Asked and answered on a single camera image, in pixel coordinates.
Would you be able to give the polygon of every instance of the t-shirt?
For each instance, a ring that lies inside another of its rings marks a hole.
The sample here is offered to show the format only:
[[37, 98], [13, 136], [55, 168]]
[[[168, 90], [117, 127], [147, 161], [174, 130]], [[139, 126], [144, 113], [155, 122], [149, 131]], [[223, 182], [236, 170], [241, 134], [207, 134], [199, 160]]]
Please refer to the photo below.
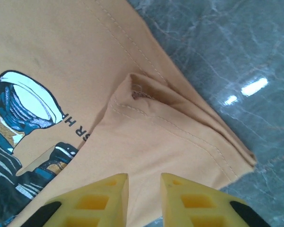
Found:
[[221, 188], [254, 164], [125, 0], [0, 1], [0, 226], [128, 173], [140, 227], [160, 173]]

